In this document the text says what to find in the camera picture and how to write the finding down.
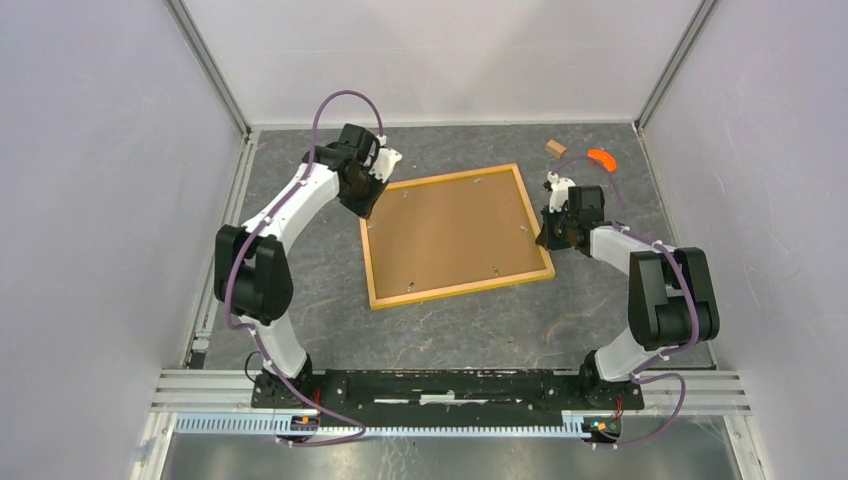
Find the yellow picture frame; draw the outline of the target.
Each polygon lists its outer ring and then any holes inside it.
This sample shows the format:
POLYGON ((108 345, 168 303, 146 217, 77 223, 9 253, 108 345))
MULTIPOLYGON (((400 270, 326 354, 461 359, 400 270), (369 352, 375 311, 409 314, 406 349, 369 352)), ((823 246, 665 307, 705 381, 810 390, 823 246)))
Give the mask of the yellow picture frame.
POLYGON ((515 163, 393 182, 360 232, 373 310, 556 274, 515 163))

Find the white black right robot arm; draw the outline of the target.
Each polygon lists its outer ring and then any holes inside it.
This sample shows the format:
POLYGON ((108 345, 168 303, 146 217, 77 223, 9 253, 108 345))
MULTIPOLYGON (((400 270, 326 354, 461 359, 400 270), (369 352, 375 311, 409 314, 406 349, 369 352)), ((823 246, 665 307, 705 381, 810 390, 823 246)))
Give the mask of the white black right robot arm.
POLYGON ((599 186, 560 179, 544 187, 550 197, 541 210, 537 245, 577 250, 628 278, 625 330, 590 352, 580 367, 577 392, 585 405, 606 406, 655 363, 717 337, 720 316, 703 250, 649 241, 607 220, 599 186))

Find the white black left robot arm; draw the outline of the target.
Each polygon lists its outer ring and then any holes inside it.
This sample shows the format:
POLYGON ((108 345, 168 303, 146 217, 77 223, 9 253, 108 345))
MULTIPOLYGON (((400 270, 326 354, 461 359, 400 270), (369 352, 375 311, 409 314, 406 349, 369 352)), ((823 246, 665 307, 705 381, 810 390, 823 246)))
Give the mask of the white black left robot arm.
POLYGON ((216 233, 213 287, 226 325, 251 337, 264 373, 290 407, 306 405, 316 384, 288 313, 294 296, 288 253, 333 201, 369 218, 401 160, 386 136, 346 124, 337 140, 309 147, 291 180, 259 213, 216 233))

